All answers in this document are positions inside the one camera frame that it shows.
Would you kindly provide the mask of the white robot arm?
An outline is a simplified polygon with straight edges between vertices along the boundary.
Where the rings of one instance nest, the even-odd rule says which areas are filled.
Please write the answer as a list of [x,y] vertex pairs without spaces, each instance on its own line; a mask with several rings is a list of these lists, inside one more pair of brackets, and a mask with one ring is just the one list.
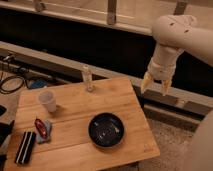
[[[178,57],[184,52],[213,67],[213,31],[199,28],[192,15],[163,15],[152,26],[155,50],[141,82],[144,93],[160,80],[162,94],[171,87]],[[180,171],[213,171],[213,111],[193,135]]]

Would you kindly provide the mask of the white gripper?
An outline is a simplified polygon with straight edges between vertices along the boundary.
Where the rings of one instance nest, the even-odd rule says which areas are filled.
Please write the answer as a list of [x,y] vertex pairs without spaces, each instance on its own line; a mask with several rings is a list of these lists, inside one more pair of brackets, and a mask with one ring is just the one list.
[[180,48],[157,44],[141,82],[141,93],[146,91],[154,79],[163,80],[162,94],[166,95],[172,84],[171,79],[175,73],[177,59],[182,53],[183,50]]

